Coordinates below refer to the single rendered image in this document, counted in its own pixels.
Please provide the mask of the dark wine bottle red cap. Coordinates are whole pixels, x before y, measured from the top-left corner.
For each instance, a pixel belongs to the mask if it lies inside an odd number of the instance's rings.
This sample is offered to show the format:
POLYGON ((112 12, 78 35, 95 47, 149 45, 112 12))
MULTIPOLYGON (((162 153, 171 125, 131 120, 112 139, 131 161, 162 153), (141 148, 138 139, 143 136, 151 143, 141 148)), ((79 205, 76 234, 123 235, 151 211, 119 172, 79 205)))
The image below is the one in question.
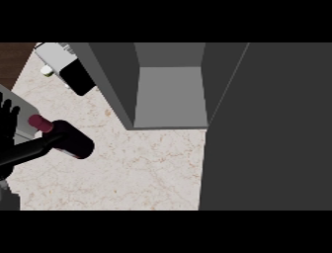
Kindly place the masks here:
POLYGON ((41 115, 32 115, 27 122, 42 132, 42 137, 52 136, 55 133, 67 134, 66 139, 54 145, 55 150, 76 159, 85 159, 89 156, 94 142, 69 122, 63 120, 49 122, 41 115))

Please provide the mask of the grey open cabinet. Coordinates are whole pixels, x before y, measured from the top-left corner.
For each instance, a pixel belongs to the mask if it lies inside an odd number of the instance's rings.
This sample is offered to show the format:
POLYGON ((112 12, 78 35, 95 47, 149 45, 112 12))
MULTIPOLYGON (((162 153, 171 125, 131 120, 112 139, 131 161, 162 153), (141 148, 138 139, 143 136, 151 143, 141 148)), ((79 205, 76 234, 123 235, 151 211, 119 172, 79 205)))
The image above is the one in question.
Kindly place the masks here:
POLYGON ((70 47, 126 130, 206 129, 245 42, 75 42, 70 47))

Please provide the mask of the dark grey cabinet door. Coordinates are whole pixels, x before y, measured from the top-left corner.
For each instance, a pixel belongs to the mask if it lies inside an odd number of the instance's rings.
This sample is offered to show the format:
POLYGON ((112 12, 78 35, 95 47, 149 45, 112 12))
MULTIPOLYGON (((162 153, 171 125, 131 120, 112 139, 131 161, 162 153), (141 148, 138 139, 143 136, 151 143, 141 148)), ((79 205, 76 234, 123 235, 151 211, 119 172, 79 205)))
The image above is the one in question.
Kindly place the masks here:
POLYGON ((332 43, 253 43, 206 132, 205 210, 332 210, 332 43))

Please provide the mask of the white appliance with black panel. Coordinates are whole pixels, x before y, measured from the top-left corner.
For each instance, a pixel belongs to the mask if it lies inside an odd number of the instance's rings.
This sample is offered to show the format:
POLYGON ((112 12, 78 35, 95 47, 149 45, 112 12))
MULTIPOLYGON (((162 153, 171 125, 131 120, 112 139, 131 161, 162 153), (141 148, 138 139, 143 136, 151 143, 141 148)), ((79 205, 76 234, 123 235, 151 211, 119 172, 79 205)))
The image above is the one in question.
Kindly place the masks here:
POLYGON ((64 87, 78 96, 83 96, 95 84, 69 44, 66 42, 38 42, 35 54, 42 63, 51 67, 64 87))

